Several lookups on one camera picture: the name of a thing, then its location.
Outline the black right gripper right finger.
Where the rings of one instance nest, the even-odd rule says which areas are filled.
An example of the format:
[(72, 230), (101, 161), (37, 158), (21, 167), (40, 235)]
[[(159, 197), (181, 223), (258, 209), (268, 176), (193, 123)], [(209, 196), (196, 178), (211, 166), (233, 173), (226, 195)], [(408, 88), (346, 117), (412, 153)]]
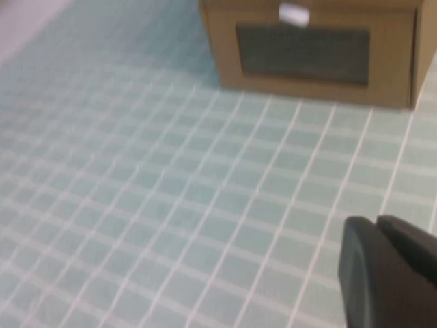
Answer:
[(436, 237), (393, 215), (380, 215), (377, 227), (409, 266), (423, 277), (436, 277)]

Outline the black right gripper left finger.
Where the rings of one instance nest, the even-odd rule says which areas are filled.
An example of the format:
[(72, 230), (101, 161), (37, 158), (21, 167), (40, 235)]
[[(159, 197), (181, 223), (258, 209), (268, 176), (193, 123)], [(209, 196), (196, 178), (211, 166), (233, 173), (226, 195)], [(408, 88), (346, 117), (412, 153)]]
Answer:
[(338, 276), (347, 327), (435, 327), (436, 277), (414, 271), (376, 221), (344, 222)]

